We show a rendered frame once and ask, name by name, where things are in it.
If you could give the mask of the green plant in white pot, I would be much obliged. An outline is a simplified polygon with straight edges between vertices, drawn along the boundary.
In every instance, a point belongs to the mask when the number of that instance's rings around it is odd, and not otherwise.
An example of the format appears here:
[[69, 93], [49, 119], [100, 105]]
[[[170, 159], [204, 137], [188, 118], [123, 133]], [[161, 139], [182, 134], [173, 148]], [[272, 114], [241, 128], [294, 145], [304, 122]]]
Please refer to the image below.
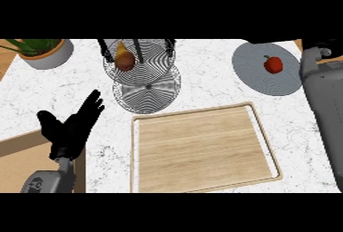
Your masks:
[[53, 69], [69, 59], [74, 52], [74, 44], [69, 39], [7, 39], [13, 48], [1, 48], [13, 51], [28, 65], [37, 70]]

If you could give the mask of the grey round plate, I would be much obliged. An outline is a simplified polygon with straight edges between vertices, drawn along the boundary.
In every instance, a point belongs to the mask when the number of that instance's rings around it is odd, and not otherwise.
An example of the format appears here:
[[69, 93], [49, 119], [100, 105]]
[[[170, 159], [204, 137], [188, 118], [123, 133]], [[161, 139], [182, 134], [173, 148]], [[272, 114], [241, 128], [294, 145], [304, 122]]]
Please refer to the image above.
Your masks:
[[[282, 61], [282, 71], [272, 74], [264, 69], [264, 56]], [[300, 86], [300, 64], [293, 54], [272, 43], [241, 44], [233, 52], [232, 65], [239, 80], [254, 91], [270, 96], [293, 94]]]

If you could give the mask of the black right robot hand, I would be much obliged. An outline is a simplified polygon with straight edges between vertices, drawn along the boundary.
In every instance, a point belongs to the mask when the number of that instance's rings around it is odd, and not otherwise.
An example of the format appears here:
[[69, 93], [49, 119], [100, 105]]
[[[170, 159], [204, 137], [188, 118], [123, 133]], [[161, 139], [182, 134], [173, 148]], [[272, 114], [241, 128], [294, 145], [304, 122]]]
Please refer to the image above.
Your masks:
[[322, 39], [315, 45], [321, 48], [330, 49], [332, 52], [343, 50], [343, 39]]

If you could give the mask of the red bell pepper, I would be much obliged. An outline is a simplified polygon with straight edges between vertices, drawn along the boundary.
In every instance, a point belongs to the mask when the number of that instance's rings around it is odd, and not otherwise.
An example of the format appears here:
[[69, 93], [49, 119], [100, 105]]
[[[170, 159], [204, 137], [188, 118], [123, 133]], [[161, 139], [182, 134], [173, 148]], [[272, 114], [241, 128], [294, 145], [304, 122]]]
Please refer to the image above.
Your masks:
[[282, 61], [276, 56], [264, 56], [264, 69], [272, 74], [282, 71]]

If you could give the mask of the pale wooden tray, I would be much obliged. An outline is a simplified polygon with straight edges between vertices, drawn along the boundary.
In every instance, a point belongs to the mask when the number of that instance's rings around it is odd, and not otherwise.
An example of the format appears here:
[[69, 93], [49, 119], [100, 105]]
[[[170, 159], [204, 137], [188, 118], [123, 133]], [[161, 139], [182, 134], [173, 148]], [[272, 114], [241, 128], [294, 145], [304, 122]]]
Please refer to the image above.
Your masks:
[[279, 179], [251, 102], [131, 119], [133, 193], [207, 192]]

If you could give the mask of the brown wooden cabinet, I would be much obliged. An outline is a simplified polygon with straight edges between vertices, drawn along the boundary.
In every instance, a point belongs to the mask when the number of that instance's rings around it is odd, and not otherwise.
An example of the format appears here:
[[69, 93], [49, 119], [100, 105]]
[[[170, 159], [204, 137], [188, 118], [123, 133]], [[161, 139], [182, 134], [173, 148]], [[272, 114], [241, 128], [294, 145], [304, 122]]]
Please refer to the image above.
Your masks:
[[[50, 159], [50, 145], [40, 130], [0, 141], [0, 193], [21, 192], [22, 184], [35, 171], [59, 168], [57, 159]], [[77, 176], [74, 193], [86, 192], [84, 151], [71, 160]]]

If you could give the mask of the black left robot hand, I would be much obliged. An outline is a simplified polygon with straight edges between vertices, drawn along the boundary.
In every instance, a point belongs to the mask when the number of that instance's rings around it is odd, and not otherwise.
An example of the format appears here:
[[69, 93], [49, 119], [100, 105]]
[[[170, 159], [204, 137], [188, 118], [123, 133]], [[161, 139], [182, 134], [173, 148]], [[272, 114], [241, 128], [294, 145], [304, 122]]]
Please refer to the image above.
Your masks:
[[105, 109], [100, 92], [93, 90], [83, 102], [78, 112], [60, 122], [49, 111], [40, 111], [35, 116], [41, 126], [41, 135], [50, 141], [50, 159], [74, 160], [84, 148], [93, 125]]

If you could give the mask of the brown yellow pear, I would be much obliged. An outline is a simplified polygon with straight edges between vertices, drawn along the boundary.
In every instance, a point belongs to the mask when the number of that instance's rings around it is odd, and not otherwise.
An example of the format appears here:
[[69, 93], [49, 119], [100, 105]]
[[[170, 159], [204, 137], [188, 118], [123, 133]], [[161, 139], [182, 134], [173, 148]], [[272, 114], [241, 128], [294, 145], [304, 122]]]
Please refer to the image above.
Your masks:
[[117, 54], [115, 54], [115, 65], [117, 68], [127, 72], [134, 68], [136, 58], [133, 53], [127, 50], [123, 41], [118, 41]]

